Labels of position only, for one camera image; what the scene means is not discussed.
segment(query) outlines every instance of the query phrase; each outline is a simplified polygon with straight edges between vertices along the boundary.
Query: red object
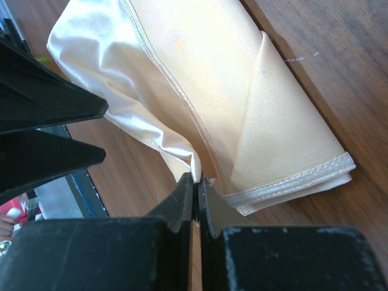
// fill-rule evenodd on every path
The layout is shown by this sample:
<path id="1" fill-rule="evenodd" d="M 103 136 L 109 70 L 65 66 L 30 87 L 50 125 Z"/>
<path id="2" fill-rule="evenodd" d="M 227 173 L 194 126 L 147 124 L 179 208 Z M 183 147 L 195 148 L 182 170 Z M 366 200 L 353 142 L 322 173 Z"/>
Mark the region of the red object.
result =
<path id="1" fill-rule="evenodd" d="M 1 214 L 6 215 L 11 208 L 20 209 L 20 211 L 22 212 L 22 214 L 20 214 L 19 218 L 17 219 L 18 223 L 23 224 L 27 222 L 27 215 L 23 211 L 22 205 L 20 204 L 19 197 L 15 197 L 12 200 L 0 206 L 0 212 Z"/>

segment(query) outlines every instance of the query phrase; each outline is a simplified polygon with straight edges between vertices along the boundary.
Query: fabric seam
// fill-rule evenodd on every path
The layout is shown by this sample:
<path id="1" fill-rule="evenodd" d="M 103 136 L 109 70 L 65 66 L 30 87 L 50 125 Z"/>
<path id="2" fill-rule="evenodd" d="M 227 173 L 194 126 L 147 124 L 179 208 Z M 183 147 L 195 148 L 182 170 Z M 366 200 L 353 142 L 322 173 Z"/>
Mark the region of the fabric seam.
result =
<path id="1" fill-rule="evenodd" d="M 222 187 L 222 192 L 225 192 L 229 183 L 228 183 L 228 180 L 226 178 L 224 167 L 222 166 L 221 159 L 219 158 L 218 153 L 215 150 L 215 146 L 214 146 L 212 140 L 210 139 L 210 136 L 207 133 L 207 130 L 205 129 L 201 119 L 199 118 L 194 106 L 191 104 L 191 102 L 187 98 L 186 94 L 183 92 L 182 88 L 179 86 L 178 82 L 173 78 L 171 73 L 166 69 L 166 67 L 160 61 L 160 59 L 158 58 L 156 53 L 153 51 L 153 48 L 148 41 L 148 37 L 141 26 L 140 20 L 138 19 L 138 16 L 137 16 L 132 4 L 128 3 L 126 0 L 120 0 L 120 2 L 124 6 L 124 9 L 128 14 L 131 23 L 133 24 L 134 27 L 136 27 L 135 33 L 136 33 L 136 36 L 138 38 L 138 41 L 139 41 L 144 53 L 150 58 L 150 60 L 153 62 L 153 64 L 163 74 L 166 81 L 170 84 L 172 89 L 175 91 L 175 93 L 181 99 L 181 101 L 185 105 L 187 111 L 189 112 L 190 117 L 193 120 L 194 125 L 199 132 L 199 135 L 202 137 L 202 140 L 204 141 L 205 146 L 207 147 L 207 150 L 210 153 L 210 157 L 212 159 L 212 162 L 215 165 L 215 170 L 216 170 L 217 176 L 224 180 L 223 183 L 220 183 L 220 186 Z"/>

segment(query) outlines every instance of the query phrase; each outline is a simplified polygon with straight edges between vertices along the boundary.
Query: stitched edge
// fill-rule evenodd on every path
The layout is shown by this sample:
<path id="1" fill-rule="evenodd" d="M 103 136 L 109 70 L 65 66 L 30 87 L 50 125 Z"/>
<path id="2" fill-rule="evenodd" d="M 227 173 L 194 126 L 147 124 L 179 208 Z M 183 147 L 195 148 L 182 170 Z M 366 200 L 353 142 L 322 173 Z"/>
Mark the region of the stitched edge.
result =
<path id="1" fill-rule="evenodd" d="M 140 20 L 138 19 L 138 16 L 135 12 L 135 9 L 132 6 L 132 3 L 128 3 L 126 0 L 120 0 L 121 4 L 123 5 L 125 11 L 128 14 L 128 17 L 130 18 L 130 21 L 134 27 L 136 27 L 136 38 L 138 39 L 144 53 L 150 58 L 150 60 L 154 63 L 154 65 L 159 69 L 159 71 L 163 74 L 166 81 L 169 82 L 172 89 L 174 89 L 175 93 L 178 95 L 178 97 L 183 101 L 187 111 L 190 114 L 190 117 L 192 118 L 195 127 L 197 128 L 199 135 L 202 137 L 202 140 L 205 143 L 205 146 L 207 150 L 210 153 L 210 157 L 212 159 L 212 162 L 215 165 L 215 170 L 218 178 L 223 179 L 224 181 L 221 184 L 222 192 L 225 193 L 227 186 L 229 185 L 229 182 L 226 178 L 226 174 L 224 171 L 224 167 L 222 166 L 221 159 L 218 156 L 217 151 L 215 150 L 215 146 L 210 139 L 209 134 L 207 133 L 206 128 L 204 127 L 201 119 L 199 118 L 194 106 L 191 104 L 189 99 L 187 98 L 186 94 L 183 92 L 182 88 L 179 86 L 177 81 L 174 79 L 174 77 L 171 75 L 171 73 L 166 69 L 166 67 L 163 65 L 163 63 L 160 61 L 156 53 L 154 52 L 151 43 L 149 43 L 148 37 L 143 30 Z"/>
<path id="2" fill-rule="evenodd" d="M 319 193 L 319 192 L 323 192 L 323 191 L 327 191 L 327 190 L 333 189 L 335 187 L 338 187 L 338 186 L 341 186 L 343 184 L 346 184 L 346 183 L 350 182 L 351 180 L 352 180 L 352 177 L 350 177 L 349 173 L 343 173 L 343 174 L 341 174 L 341 175 L 339 175 L 337 177 L 334 177 L 333 179 L 328 179 L 327 181 L 324 181 L 323 183 L 318 184 L 318 185 L 321 185 L 321 187 L 320 187 L 320 189 L 318 191 L 313 191 L 313 192 L 308 193 L 309 192 L 309 188 L 306 188 L 306 189 L 302 189 L 300 191 L 290 192 L 290 193 L 286 193 L 286 194 L 281 195 L 281 196 L 274 197 L 274 199 L 282 197 L 282 196 L 287 197 L 287 196 L 292 195 L 294 193 L 302 193 L 300 196 L 298 195 L 298 197 L 296 197 L 296 198 L 291 198 L 291 199 L 286 198 L 286 200 L 284 201 L 284 202 L 286 202 L 286 201 L 290 201 L 290 200 L 293 200 L 293 199 L 297 199 L 299 197 L 301 198 L 301 197 L 309 196 L 309 195 L 312 195 L 312 194 L 315 194 L 315 193 Z M 261 200 L 255 202 L 255 203 L 253 203 L 253 204 L 262 203 L 262 202 L 267 201 L 267 200 L 271 200 L 271 198 L 269 198 L 269 199 L 261 199 Z M 237 206 L 236 210 L 239 211 L 239 213 L 241 213 L 242 215 L 246 216 L 246 215 L 249 215 L 249 214 L 251 214 L 253 212 L 259 211 L 260 209 L 270 207 L 270 205 L 269 205 L 269 206 L 265 206 L 265 207 L 258 207 L 258 208 L 254 207 L 254 208 L 251 208 L 250 206 L 253 205 L 253 204 L 244 204 L 243 206 Z"/>
<path id="3" fill-rule="evenodd" d="M 338 167 L 340 167 L 339 170 L 330 173 L 330 171 L 337 169 Z M 354 164 L 352 157 L 346 152 L 311 170 L 307 170 L 279 182 L 255 187 L 235 195 L 225 196 L 225 199 L 234 207 L 243 206 L 244 204 L 259 202 L 317 185 L 340 174 L 347 173 L 355 167 L 356 165 Z"/>

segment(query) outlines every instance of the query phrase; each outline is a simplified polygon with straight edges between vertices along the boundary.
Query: wooden surface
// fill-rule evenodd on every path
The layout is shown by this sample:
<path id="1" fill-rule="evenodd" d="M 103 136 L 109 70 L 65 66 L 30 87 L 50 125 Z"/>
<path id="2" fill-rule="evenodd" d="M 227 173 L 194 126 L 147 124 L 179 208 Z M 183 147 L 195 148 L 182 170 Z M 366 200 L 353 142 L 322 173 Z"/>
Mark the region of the wooden surface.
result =
<path id="1" fill-rule="evenodd" d="M 261 210 L 258 224 L 341 224 L 369 239 L 388 273 L 388 5 L 386 0 L 244 0 L 358 168 L 337 189 Z M 8 0 L 36 57 L 68 0 Z M 58 71 L 53 62 L 46 62 Z M 112 216 L 147 213 L 174 180 L 159 154 L 106 120 L 69 126 L 107 151 L 91 176 Z M 198 256 L 198 233 L 196 235 Z M 194 262 L 198 290 L 199 260 Z"/>

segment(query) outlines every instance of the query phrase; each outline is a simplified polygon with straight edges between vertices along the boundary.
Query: shiny fabric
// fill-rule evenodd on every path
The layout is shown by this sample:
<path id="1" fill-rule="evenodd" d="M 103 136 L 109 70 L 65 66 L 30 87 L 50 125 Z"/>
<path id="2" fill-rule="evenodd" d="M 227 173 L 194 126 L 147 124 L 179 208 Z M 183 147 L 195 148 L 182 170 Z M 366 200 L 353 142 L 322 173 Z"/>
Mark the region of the shiny fabric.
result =
<path id="1" fill-rule="evenodd" d="M 350 181 L 355 165 L 238 0 L 70 0 L 47 48 L 176 179 L 243 214 Z"/>

